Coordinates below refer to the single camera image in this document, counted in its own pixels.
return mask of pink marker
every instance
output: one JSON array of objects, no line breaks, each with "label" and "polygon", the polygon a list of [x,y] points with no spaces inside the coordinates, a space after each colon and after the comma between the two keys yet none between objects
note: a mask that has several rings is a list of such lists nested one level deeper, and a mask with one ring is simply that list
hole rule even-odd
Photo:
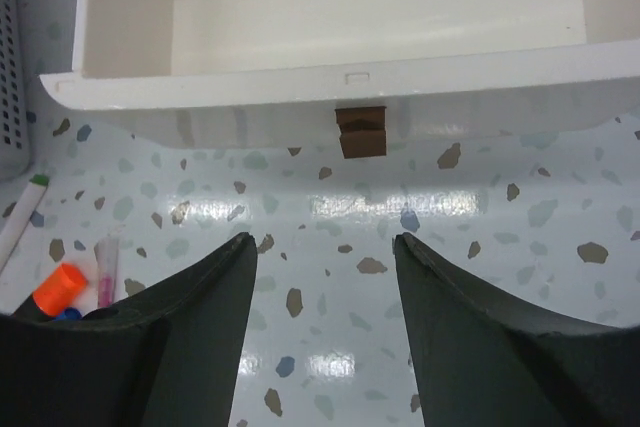
[{"label": "pink marker", "polygon": [[118,237],[105,237],[93,251],[98,261],[98,308],[113,304],[118,273]]}]

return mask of white plastic drawer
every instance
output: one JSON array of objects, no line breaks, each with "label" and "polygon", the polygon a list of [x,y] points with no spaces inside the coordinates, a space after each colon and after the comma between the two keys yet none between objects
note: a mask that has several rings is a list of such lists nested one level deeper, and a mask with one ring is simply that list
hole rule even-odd
[{"label": "white plastic drawer", "polygon": [[596,125],[640,99],[640,0],[78,0],[50,94],[159,142],[328,144]]}]

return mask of blue cap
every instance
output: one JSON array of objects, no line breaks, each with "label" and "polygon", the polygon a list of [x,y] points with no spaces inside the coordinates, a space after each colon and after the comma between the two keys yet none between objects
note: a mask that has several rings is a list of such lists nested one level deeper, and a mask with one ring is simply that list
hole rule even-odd
[{"label": "blue cap", "polygon": [[58,317],[53,320],[80,320],[82,318],[82,314],[78,309],[74,309],[73,307],[68,307],[62,311]]}]

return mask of grey plastic basket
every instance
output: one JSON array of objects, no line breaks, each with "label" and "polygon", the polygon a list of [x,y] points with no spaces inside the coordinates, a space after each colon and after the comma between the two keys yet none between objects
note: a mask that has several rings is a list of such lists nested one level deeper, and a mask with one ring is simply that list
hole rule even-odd
[{"label": "grey plastic basket", "polygon": [[16,0],[0,0],[0,180],[29,165]]}]

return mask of white marker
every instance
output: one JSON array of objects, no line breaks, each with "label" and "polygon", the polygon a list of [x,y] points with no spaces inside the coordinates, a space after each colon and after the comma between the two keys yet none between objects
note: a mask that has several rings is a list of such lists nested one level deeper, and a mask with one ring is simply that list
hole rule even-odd
[{"label": "white marker", "polygon": [[2,233],[0,233],[0,273],[22,237],[24,229],[27,228],[31,214],[38,207],[48,186],[49,177],[34,175],[13,208]]}]

